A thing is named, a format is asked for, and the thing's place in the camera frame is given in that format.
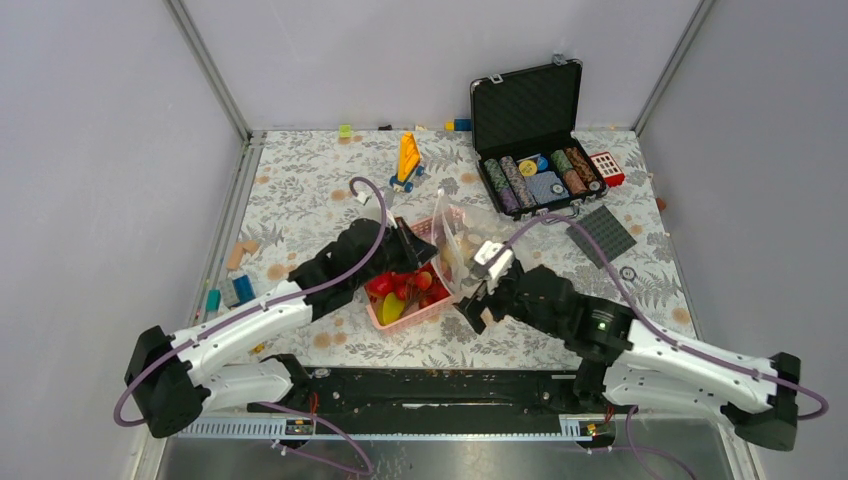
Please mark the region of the red lychee bunch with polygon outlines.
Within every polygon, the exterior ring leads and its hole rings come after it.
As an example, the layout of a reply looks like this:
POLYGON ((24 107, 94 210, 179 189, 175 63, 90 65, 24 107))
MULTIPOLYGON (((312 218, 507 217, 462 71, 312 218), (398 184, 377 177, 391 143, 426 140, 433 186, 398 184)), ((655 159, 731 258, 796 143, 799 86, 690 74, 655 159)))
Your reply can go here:
POLYGON ((393 293, 406 301, 406 310, 423 309, 451 296, 430 266, 414 273, 392 274, 395 282, 393 293))

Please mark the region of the yellow lemon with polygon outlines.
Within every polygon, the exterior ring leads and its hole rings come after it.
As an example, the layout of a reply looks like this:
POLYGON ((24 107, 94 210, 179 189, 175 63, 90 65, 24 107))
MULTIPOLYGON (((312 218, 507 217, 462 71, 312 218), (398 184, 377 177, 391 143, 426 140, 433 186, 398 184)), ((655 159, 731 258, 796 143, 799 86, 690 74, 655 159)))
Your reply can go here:
POLYGON ((448 284, 457 283, 463 276, 464 262, 461 254, 449 245, 440 250, 439 267, 443 280, 448 284))

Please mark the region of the clear zip top bag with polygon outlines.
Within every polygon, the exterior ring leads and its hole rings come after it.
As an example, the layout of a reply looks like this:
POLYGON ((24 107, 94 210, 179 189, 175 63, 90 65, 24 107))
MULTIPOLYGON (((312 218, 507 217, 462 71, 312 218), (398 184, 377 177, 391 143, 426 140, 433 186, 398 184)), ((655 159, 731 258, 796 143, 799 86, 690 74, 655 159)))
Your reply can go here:
POLYGON ((497 243, 508 240, 518 229, 518 224, 500 213, 454 201, 442 188, 437 190, 435 199, 429 242, 438 248, 439 253, 431 263, 449 292, 460 295, 473 285, 470 267, 475 252, 487 240, 497 243), (461 280, 452 284, 443 280, 439 267, 440 250, 447 245, 460 253, 464 262, 461 280))

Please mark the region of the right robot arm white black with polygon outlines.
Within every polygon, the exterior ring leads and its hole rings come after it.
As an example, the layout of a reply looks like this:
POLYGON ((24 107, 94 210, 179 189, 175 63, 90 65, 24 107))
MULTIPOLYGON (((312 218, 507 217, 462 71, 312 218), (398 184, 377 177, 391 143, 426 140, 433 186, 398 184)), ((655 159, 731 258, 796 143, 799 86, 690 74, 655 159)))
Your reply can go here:
POLYGON ((799 378, 797 357, 742 355, 643 322, 625 305, 577 292, 547 267, 525 270, 499 243, 485 242, 471 265, 480 284, 457 310, 478 334, 490 315, 560 340, 581 360, 572 395, 583 410, 636 406, 699 415, 756 446, 793 450, 797 394, 785 384, 799 378))

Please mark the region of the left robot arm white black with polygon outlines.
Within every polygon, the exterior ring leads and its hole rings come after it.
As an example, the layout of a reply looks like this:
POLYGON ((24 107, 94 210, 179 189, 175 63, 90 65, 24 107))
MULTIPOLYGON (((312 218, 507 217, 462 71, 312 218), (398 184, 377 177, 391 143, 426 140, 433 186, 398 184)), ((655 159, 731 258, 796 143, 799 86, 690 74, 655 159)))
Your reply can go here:
POLYGON ((349 304, 385 273, 412 273, 438 253, 403 220, 382 226, 357 219, 336 240, 301 263, 274 289, 212 321, 137 338, 124 381, 155 438, 191 425, 206 411, 277 402, 296 411, 309 401, 307 380, 282 360, 237 364, 235 358, 273 336, 304 327, 349 304))

